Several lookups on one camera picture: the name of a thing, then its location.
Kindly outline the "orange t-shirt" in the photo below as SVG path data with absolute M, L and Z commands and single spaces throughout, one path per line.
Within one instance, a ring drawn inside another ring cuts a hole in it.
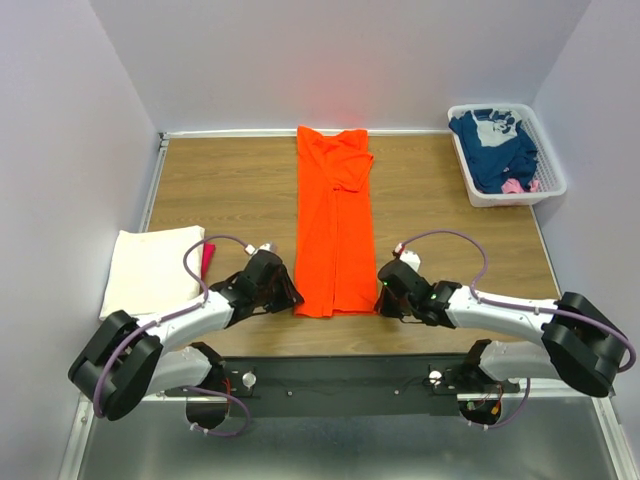
M 377 300 L 368 132 L 297 129 L 295 285 L 311 318 L 371 314 Z

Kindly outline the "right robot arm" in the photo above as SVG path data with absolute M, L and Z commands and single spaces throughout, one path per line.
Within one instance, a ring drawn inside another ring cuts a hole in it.
M 390 318 L 411 316 L 427 326 L 493 331 L 516 343 L 478 341 L 469 370 L 484 380 L 548 378 L 592 396 L 610 394 L 631 356 L 627 337 L 589 300 L 565 293 L 558 300 L 526 300 L 478 292 L 451 281 L 429 283 L 400 259 L 384 265 L 376 311 Z

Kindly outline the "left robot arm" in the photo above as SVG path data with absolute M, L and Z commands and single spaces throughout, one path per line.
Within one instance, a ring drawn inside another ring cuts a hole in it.
M 199 386 L 222 365 L 215 351 L 195 339 L 303 301 L 282 259 L 260 249 L 243 270 L 176 312 L 143 318 L 123 310 L 110 314 L 72 362 L 68 378 L 92 401 L 96 416 L 119 420 L 145 396 Z

